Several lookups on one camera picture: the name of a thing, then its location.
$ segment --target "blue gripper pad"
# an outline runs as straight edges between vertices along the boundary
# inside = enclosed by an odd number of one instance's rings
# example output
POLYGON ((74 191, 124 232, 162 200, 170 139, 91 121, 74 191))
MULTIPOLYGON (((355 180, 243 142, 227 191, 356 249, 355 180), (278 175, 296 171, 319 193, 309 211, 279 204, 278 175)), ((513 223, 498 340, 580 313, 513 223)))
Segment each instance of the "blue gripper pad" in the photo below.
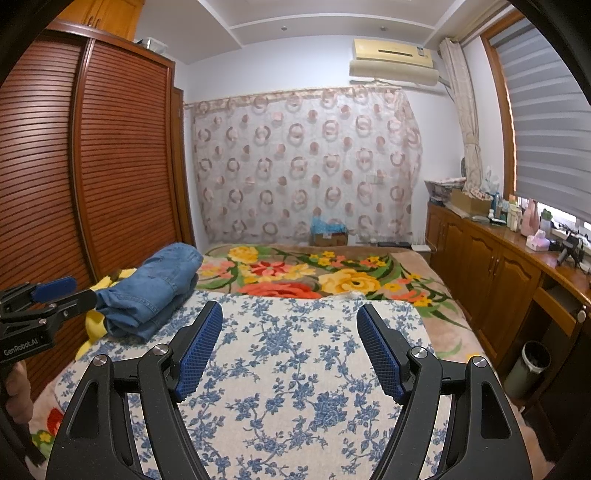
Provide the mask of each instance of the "blue gripper pad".
POLYGON ((366 306, 357 312, 357 331, 384 393, 397 403, 403 404, 405 392, 402 388, 400 367, 366 306))
POLYGON ((31 293, 31 298, 37 303, 49 303, 76 291, 76 279, 64 277, 48 283, 40 283, 31 293))
POLYGON ((180 361, 178 383, 174 389, 179 401, 184 401, 190 394, 197 390, 217 338, 222 331, 222 307, 217 302, 207 303, 214 305, 208 306, 206 304, 199 317, 197 317, 197 320, 195 320, 195 323, 202 322, 201 328, 180 361))

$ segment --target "tied curtain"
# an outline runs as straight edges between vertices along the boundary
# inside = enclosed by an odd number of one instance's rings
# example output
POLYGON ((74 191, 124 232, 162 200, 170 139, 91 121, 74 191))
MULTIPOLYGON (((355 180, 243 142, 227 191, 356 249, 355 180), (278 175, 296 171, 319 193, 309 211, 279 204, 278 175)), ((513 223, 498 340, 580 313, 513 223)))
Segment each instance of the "tied curtain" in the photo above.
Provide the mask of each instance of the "tied curtain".
POLYGON ((460 119, 464 158, 466 159, 466 183, 463 190, 469 193, 472 189, 480 190, 482 184, 482 159, 480 158, 474 88, 466 57, 460 44, 446 38, 441 42, 439 48, 452 84, 454 102, 460 119))
POLYGON ((423 148, 401 89, 274 92, 191 111, 210 241, 307 242, 314 216, 344 223, 361 240, 412 240, 423 148))

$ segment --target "wooden cabinet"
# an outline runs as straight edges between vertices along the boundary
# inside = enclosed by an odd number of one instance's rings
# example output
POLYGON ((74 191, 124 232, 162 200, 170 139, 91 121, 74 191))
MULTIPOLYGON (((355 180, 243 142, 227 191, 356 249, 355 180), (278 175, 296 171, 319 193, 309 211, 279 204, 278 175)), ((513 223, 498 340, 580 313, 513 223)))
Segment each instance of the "wooden cabinet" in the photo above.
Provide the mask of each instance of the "wooden cabinet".
MULTIPOLYGON (((82 289, 192 243, 173 77, 172 61, 83 25, 30 45, 0 87, 0 288, 72 275, 82 289)), ((27 360, 34 398, 86 338, 71 319, 27 360)))
POLYGON ((492 283, 492 268, 500 245, 487 235, 467 228, 456 298, 466 310, 466 320, 472 324, 483 307, 492 283))
POLYGON ((464 261, 464 227, 461 218, 449 216, 443 229, 443 247, 441 259, 441 279, 447 285, 452 295, 460 290, 459 280, 464 261))
POLYGON ((487 231, 489 226, 436 205, 429 205, 427 219, 427 240, 437 249, 431 267, 462 305, 497 367, 524 321, 541 271, 487 231))
POLYGON ((92 27, 102 2, 103 0, 75 0, 57 18, 92 27))
POLYGON ((436 210, 429 206, 427 211, 427 229, 425 230, 425 237, 427 244, 431 247, 431 267, 439 273, 441 270, 441 261, 443 259, 443 252, 441 251, 439 239, 442 236, 441 229, 444 225, 444 215, 440 210, 436 210))
POLYGON ((447 288, 455 293, 463 262, 463 221, 452 212, 432 208, 427 212, 427 243, 434 249, 430 265, 447 288))
POLYGON ((58 16, 133 40, 144 0, 74 0, 58 16))
POLYGON ((498 365, 525 318, 540 270, 506 248, 492 267, 492 285, 473 328, 491 361, 498 365))

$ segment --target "ceiling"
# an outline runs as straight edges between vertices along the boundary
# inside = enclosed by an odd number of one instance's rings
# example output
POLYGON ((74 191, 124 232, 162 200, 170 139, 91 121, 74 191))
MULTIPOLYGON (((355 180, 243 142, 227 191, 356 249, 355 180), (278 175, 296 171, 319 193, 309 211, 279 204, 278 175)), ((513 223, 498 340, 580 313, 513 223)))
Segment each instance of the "ceiling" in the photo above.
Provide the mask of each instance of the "ceiling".
POLYGON ((190 64, 286 37, 354 35, 428 48, 506 0, 146 0, 136 36, 154 37, 190 64))

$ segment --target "wall-mounted air conditioner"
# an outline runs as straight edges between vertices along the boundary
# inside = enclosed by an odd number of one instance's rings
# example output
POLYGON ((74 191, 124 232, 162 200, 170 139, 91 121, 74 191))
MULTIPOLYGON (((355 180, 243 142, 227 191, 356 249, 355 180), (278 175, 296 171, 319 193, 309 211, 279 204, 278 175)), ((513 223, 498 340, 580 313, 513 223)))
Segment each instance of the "wall-mounted air conditioner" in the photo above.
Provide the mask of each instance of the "wall-mounted air conditioner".
POLYGON ((355 59, 349 65, 353 77, 396 80, 434 86, 439 71, 433 68, 431 51, 383 40, 355 40, 355 59))
POLYGON ((384 40, 355 40, 355 59, 395 61, 433 68, 431 51, 404 43, 394 43, 384 40))

